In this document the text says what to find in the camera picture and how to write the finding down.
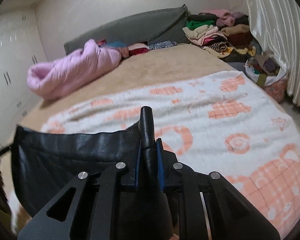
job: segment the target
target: cabinet handle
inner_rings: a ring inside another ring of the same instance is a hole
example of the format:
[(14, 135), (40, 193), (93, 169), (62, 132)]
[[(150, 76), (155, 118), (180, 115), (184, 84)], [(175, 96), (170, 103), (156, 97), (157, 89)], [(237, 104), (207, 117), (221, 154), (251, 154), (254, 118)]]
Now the cabinet handle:
[(9, 84), (8, 84), (8, 81), (7, 81), (5, 73), (3, 73), (3, 76), (4, 76), (4, 79), (6, 80), (6, 83), (7, 83), (7, 86), (8, 86)]
[(11, 84), (11, 80), (10, 80), (10, 77), (9, 77), (8, 71), (7, 71), (6, 73), (7, 73), (7, 76), (8, 76), (9, 82), (10, 82), (10, 84)]

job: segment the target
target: white blanket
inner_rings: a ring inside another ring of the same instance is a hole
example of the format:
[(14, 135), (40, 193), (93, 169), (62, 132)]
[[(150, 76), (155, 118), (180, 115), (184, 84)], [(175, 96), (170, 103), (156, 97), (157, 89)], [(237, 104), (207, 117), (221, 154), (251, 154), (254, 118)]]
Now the white blanket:
[(43, 132), (122, 130), (153, 109), (155, 135), (180, 162), (219, 171), (284, 238), (300, 218), (300, 135), (242, 72), (101, 96), (51, 117)]

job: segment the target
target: beige bed sheet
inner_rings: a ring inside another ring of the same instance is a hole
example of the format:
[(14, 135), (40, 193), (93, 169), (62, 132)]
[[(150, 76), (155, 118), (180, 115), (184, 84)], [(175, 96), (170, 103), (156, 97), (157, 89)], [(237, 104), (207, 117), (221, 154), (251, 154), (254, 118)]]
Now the beige bed sheet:
[(230, 65), (197, 46), (182, 44), (172, 48), (152, 50), (130, 57), (112, 72), (53, 103), (39, 103), (20, 124), (33, 130), (48, 118), (69, 107), (96, 96), (112, 94), (147, 85), (175, 82), (207, 76), (223, 70), (234, 70)]

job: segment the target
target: curtain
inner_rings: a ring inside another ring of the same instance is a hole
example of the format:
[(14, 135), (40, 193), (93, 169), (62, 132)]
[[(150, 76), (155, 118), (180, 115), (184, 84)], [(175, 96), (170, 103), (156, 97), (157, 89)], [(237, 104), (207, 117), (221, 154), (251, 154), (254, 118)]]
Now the curtain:
[(287, 94), (300, 106), (300, 7), (295, 0), (247, 0), (252, 35), (288, 73)]

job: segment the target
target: headboard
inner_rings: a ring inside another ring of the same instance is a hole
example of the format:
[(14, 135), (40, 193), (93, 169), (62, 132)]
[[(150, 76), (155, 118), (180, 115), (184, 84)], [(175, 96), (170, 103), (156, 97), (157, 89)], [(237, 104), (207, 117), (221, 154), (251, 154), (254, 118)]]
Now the headboard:
[(187, 22), (187, 6), (161, 9), (131, 15), (96, 29), (90, 30), (78, 38), (64, 44), (66, 54), (83, 48), (89, 39), (106, 39), (107, 42), (121, 41), (127, 45), (147, 42), (148, 45), (161, 41), (189, 43), (182, 28)]

